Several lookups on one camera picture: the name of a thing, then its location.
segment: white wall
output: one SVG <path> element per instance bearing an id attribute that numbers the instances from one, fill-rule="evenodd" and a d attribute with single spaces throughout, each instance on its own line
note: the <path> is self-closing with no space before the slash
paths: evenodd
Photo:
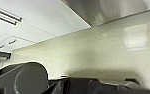
<path id="1" fill-rule="evenodd" d="M 50 79 L 132 77 L 150 89 L 150 12 L 16 50 L 4 66 L 29 61 L 42 63 Z"/>

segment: wall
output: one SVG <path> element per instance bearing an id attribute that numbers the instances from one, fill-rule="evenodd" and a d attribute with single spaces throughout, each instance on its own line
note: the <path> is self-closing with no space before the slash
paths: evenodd
<path id="1" fill-rule="evenodd" d="M 150 12 L 18 49 L 3 66 L 30 61 L 43 64 L 50 79 L 130 77 L 150 89 Z"/>

